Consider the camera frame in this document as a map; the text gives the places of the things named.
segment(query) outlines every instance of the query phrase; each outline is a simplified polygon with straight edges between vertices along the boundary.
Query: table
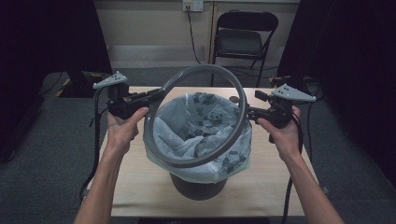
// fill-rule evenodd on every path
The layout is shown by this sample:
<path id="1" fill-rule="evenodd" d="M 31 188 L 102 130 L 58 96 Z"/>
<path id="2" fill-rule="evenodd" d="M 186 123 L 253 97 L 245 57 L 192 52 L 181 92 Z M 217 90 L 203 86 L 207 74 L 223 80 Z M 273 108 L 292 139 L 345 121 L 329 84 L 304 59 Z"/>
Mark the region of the table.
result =
<path id="1" fill-rule="evenodd" d="M 156 89 L 131 87 L 130 92 Z M 247 101 L 255 107 L 266 108 L 268 103 L 254 98 L 254 91 L 267 93 L 270 89 L 245 89 Z M 226 97 L 237 96 L 234 88 L 175 87 L 164 103 L 186 92 L 211 92 Z M 194 201 L 182 196 L 174 187 L 168 172 L 149 161 L 143 143 L 143 121 L 138 123 L 140 134 L 125 155 L 115 189 L 112 216 L 114 217 L 271 217 L 282 216 L 289 172 L 279 158 L 268 133 L 252 123 L 250 167 L 231 176 L 220 194 L 206 201 Z M 303 157 L 314 174 L 305 150 Z M 297 193 L 290 195 L 290 216 L 303 216 Z"/>

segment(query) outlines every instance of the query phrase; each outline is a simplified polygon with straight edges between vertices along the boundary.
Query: black cable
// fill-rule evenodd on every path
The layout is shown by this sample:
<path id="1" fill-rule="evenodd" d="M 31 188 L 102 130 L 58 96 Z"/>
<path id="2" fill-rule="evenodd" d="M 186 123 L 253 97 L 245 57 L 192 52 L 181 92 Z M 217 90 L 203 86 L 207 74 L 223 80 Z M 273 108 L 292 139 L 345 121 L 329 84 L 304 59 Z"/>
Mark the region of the black cable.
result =
<path id="1" fill-rule="evenodd" d="M 301 122 L 298 119 L 297 115 L 295 115 L 293 113 L 293 117 L 291 118 L 293 120 L 293 122 L 296 124 L 297 129 L 298 129 L 298 147 L 299 147 L 299 151 L 300 154 L 303 151 L 303 128 L 301 127 Z M 286 223 L 286 220 L 288 219 L 288 212 L 289 212 L 289 201 L 290 201 L 290 193 L 291 193 L 291 187 L 293 185 L 293 181 L 291 179 L 291 177 L 289 178 L 289 183 L 288 183 L 288 187 L 286 188 L 286 195 L 285 195 L 285 204 L 283 207 L 283 217 L 282 217 L 282 224 Z"/>
<path id="2" fill-rule="evenodd" d="M 47 92 L 49 92 L 50 90 L 52 90 L 52 88 L 56 85 L 56 83 L 59 82 L 59 80 L 61 80 L 62 75 L 64 74 L 64 72 L 61 72 L 61 74 L 59 75 L 58 79 L 56 79 L 56 81 L 52 84 L 52 86 L 50 86 L 46 91 L 43 91 L 42 93 L 39 93 L 39 96 L 43 96 L 44 94 L 46 94 Z"/>
<path id="3" fill-rule="evenodd" d="M 85 180 L 84 184 L 81 186 L 81 189 L 79 190 L 79 199 L 80 199 L 80 203 L 82 203 L 82 201 L 84 200 L 84 192 L 88 187 L 88 184 L 91 182 L 91 180 L 93 179 L 93 176 L 96 173 L 96 169 L 98 167 L 99 164 L 99 156 L 100 156 L 100 119 L 102 117 L 102 113 L 105 112 L 102 111 L 102 113 L 99 113 L 99 95 L 102 92 L 103 88 L 99 89 L 99 91 L 97 91 L 95 93 L 94 96 L 94 122 L 95 122 L 95 142 L 94 142 L 94 160 L 93 160 L 93 167 L 91 170 L 90 175 L 88 176 L 88 178 Z"/>
<path id="4" fill-rule="evenodd" d="M 320 90 L 320 85 L 318 83 L 317 92 L 315 93 L 315 97 L 318 97 L 319 90 Z M 311 127 L 310 127 L 311 125 L 310 125 L 309 120 L 310 120 L 310 117 L 311 117 L 311 109 L 312 109 L 312 105 L 313 104 L 314 104 L 314 102 L 310 103 L 310 105 L 308 107 L 307 116 L 306 116 L 306 129 L 307 129 L 306 131 L 307 131 L 307 134 L 308 134 L 308 146 L 309 146 L 309 156 L 308 156 L 308 158 L 309 158 L 309 161 L 311 163 L 313 162 L 313 151 L 314 151 L 314 149 L 312 147 Z"/>
<path id="5" fill-rule="evenodd" d="M 189 17 L 189 22 L 190 22 L 190 38 L 191 38 L 191 44 L 192 44 L 192 51 L 194 52 L 195 60 L 198 62 L 198 64 L 201 64 L 200 61 L 197 58 L 197 54 L 195 52 L 195 44 L 194 44 L 194 35 L 192 34 L 192 25 L 191 25 L 191 17 L 190 17 L 190 7 L 186 7 L 187 10 L 187 16 Z"/>

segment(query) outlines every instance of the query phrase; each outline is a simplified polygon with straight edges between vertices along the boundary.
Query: circular hoop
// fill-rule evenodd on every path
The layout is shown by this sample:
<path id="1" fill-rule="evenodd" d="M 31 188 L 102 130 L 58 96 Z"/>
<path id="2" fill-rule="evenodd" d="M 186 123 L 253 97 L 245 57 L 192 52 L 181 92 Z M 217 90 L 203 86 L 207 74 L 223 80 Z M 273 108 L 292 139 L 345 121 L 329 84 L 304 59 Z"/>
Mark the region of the circular hoop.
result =
<path id="1" fill-rule="evenodd" d="M 158 149 L 154 141 L 154 134 L 153 134 L 154 119 L 156 117 L 157 111 L 162 101 L 151 104 L 149 106 L 149 111 L 145 119 L 145 130 L 143 137 L 145 140 L 146 149 L 149 150 L 149 152 L 151 152 L 151 154 L 155 156 L 158 159 L 158 161 L 160 161 L 164 165 L 176 167 L 176 168 L 191 168 L 213 161 L 214 159 L 222 155 L 224 152 L 226 152 L 233 145 L 233 143 L 236 141 L 236 139 L 239 137 L 239 135 L 244 129 L 245 121 L 247 118 L 246 114 L 248 111 L 248 103 L 247 103 L 245 91 L 239 80 L 236 78 L 236 76 L 223 67 L 213 64 L 204 64 L 204 65 L 197 65 L 186 68 L 175 74 L 173 77 L 171 77 L 161 87 L 161 91 L 164 91 L 164 95 L 166 96 L 169 93 L 169 91 L 171 91 L 178 83 L 180 83 L 185 78 L 193 77 L 202 73 L 208 73 L 209 75 L 211 74 L 221 75 L 227 78 L 227 80 L 230 81 L 238 91 L 240 102 L 239 102 L 239 113 L 236 121 L 236 126 L 233 129 L 233 132 L 219 145 L 217 149 L 208 152 L 204 156 L 190 160 L 171 159 L 164 156 L 161 153 L 161 151 Z"/>

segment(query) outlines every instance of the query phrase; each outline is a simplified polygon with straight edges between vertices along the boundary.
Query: wall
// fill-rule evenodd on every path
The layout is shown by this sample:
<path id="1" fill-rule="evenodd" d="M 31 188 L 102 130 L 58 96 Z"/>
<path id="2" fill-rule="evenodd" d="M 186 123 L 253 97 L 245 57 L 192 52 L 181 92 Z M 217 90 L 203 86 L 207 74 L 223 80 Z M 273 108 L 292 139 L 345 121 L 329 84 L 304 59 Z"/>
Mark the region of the wall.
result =
<path id="1" fill-rule="evenodd" d="M 168 47 L 191 49 L 188 14 L 181 1 L 95 1 L 106 43 L 109 46 Z M 269 11 L 279 18 L 266 65 L 278 65 L 286 45 L 297 3 L 205 1 L 203 12 L 191 13 L 194 45 L 208 59 L 212 18 L 230 9 Z"/>

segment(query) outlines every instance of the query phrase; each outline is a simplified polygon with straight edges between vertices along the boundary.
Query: gray carpet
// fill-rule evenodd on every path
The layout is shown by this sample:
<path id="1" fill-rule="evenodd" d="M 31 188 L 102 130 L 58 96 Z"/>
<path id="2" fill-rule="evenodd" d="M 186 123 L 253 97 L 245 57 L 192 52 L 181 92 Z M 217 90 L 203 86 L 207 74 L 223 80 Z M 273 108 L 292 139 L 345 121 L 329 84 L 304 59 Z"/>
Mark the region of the gray carpet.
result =
<path id="1" fill-rule="evenodd" d="M 129 78 L 129 85 L 161 86 L 181 67 L 118 69 Z M 276 70 L 264 72 L 271 76 Z M 43 91 L 59 77 L 49 74 Z M 256 79 L 238 76 L 245 87 Z M 45 102 L 35 122 L 21 140 L 13 161 L 0 164 L 0 223 L 71 223 L 78 210 L 81 184 L 91 171 L 94 128 L 93 99 L 57 98 L 54 94 L 66 80 L 63 75 L 44 94 Z M 194 78 L 184 86 L 209 86 L 210 77 Z M 221 78 L 216 86 L 227 86 Z M 266 79 L 262 87 L 269 87 Z M 312 92 L 317 85 L 311 84 Z M 106 107 L 106 95 L 100 99 Z M 302 109 L 305 147 L 308 148 L 307 112 Z M 310 113 L 313 165 L 320 185 L 346 223 L 396 223 L 396 193 L 375 163 L 348 139 L 336 113 L 325 98 L 313 104 Z M 102 133 L 106 120 L 102 119 Z M 271 217 L 280 223 L 280 217 Z M 288 223 L 305 223 L 304 217 L 290 217 Z M 137 223 L 136 217 L 114 217 L 113 223 Z"/>

